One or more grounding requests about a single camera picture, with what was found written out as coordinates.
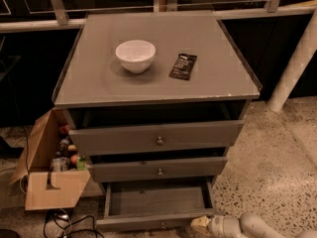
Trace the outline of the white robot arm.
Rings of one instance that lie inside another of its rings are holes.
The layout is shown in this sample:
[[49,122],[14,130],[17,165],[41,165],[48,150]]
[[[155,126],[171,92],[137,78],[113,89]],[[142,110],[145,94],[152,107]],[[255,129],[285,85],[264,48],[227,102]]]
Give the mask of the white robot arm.
[[204,215],[193,219],[190,227],[211,238],[286,238],[260,216],[250,212],[243,213],[239,218]]

